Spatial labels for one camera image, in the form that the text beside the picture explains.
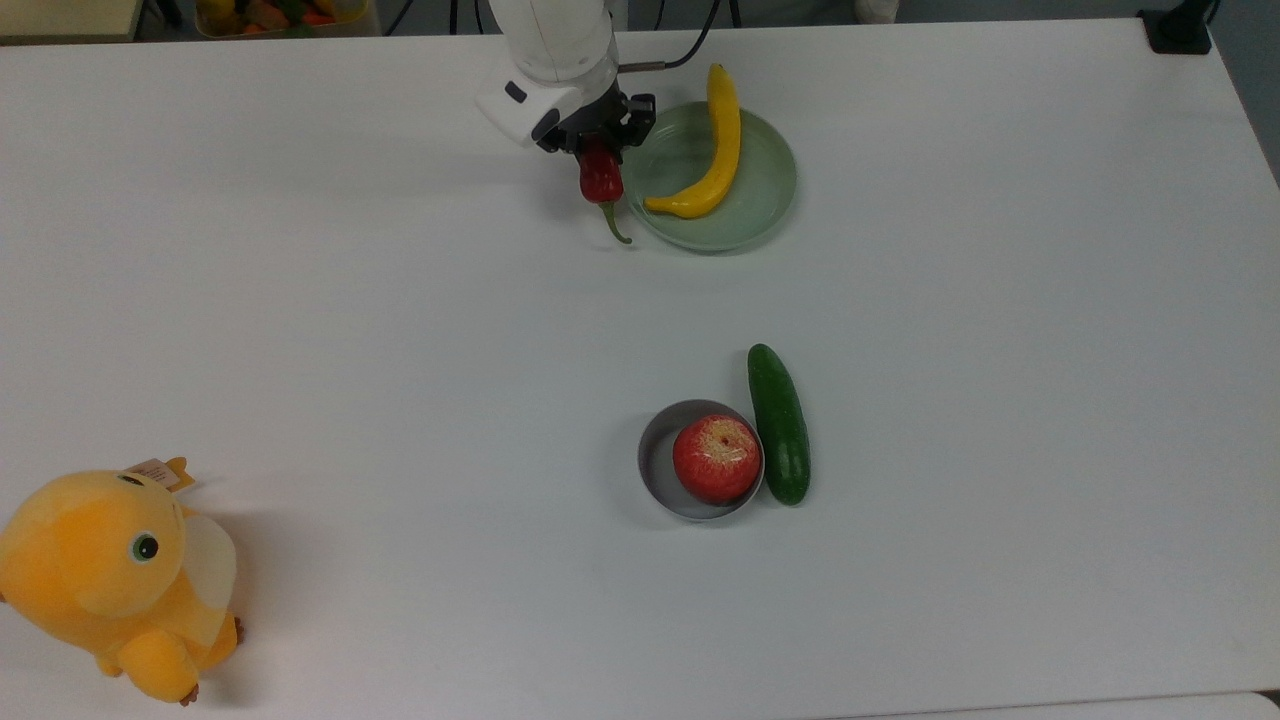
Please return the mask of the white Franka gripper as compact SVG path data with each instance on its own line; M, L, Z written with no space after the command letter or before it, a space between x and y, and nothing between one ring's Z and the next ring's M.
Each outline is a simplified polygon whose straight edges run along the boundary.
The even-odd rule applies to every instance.
M639 147L657 122L655 96L628 96L613 76L562 85L508 78L480 94L476 106L517 145L575 158L590 143L602 143L614 155Z

